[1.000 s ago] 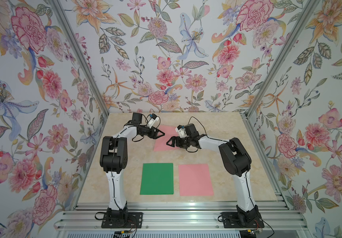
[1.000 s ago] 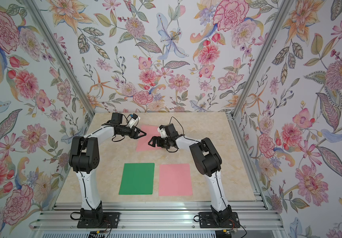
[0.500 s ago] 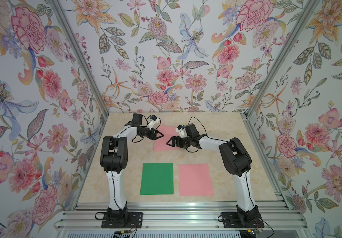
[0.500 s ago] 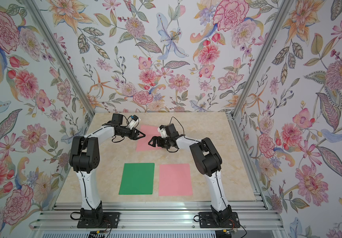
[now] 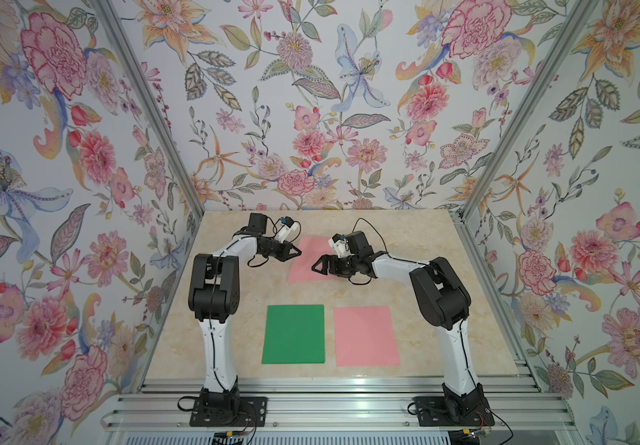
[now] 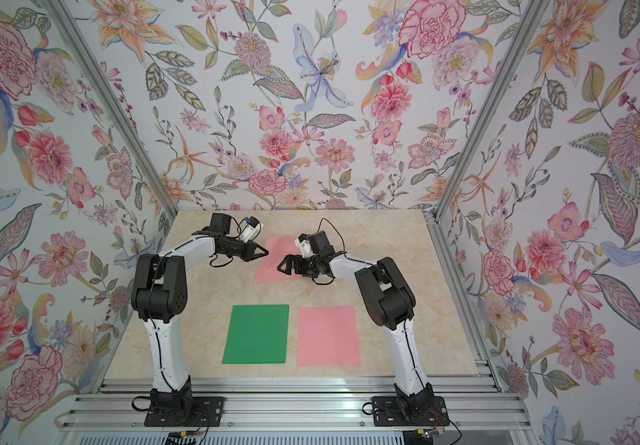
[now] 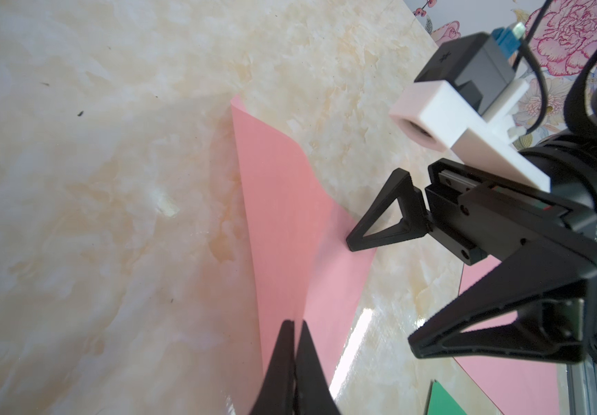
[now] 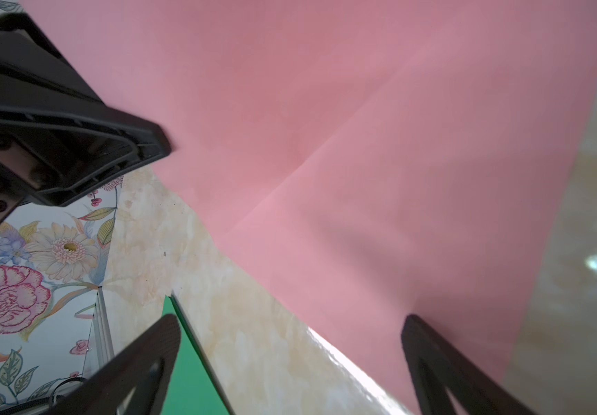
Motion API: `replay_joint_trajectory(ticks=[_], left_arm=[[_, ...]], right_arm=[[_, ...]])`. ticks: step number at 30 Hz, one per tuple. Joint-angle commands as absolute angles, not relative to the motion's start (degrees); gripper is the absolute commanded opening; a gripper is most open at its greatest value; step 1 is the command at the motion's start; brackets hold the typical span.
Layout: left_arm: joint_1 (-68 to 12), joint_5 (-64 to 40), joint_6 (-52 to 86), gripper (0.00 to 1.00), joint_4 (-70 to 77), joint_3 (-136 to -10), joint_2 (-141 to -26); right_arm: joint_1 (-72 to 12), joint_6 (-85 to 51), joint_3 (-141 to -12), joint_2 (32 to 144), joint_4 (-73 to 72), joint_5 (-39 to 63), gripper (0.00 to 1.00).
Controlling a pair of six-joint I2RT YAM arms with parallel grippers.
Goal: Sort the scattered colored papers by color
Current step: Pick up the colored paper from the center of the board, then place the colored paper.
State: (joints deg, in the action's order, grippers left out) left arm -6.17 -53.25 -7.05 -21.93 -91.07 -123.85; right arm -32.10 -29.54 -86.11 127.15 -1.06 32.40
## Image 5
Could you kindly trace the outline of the pink paper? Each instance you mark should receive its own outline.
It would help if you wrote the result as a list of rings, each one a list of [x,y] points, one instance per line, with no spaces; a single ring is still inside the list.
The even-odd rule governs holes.
[[[388,306],[334,309],[339,367],[399,366],[401,358]]]
[[[334,253],[328,241],[327,237],[301,237],[299,240],[301,256],[292,261],[288,273],[289,284],[328,281],[334,278],[334,276],[325,276],[312,270],[314,263],[323,255]]]

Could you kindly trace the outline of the green paper hidden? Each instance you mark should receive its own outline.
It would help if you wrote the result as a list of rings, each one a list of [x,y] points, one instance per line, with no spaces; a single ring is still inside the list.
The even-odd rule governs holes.
[[[266,317],[263,365],[325,363],[325,307],[271,305]]]

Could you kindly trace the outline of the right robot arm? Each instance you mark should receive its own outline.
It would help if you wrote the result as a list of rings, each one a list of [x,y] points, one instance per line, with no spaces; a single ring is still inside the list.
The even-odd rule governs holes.
[[[489,405],[472,362],[468,341],[471,297],[463,282],[444,257],[415,261],[396,257],[386,250],[375,251],[362,231],[333,235],[328,241],[333,252],[312,265],[323,276],[350,280],[357,274],[373,280],[391,280],[414,291],[418,310],[435,329],[444,364],[439,406],[429,399],[415,402],[418,413],[444,415],[454,424],[466,424],[473,415],[483,417]]]

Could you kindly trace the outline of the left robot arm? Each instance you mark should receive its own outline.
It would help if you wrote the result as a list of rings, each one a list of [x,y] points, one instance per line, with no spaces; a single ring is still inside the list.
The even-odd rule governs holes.
[[[212,253],[197,254],[192,263],[188,307],[201,328],[206,372],[199,411],[211,418],[233,418],[244,411],[231,339],[241,299],[241,265],[258,256],[281,263],[301,256],[293,244],[301,234],[301,223],[282,217],[268,235],[269,222],[267,215],[252,213],[227,244]]]

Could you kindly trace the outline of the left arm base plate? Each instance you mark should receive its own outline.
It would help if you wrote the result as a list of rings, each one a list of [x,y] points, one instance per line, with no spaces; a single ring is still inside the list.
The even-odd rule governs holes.
[[[262,428],[268,413],[265,397],[231,397],[228,394],[210,394],[198,397],[191,411],[192,428]]]

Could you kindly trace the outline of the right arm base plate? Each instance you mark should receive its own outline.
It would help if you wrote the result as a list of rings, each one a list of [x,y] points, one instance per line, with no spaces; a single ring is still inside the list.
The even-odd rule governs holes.
[[[495,426],[495,419],[484,400],[454,400],[445,397],[415,397],[410,410],[419,426],[480,429]]]

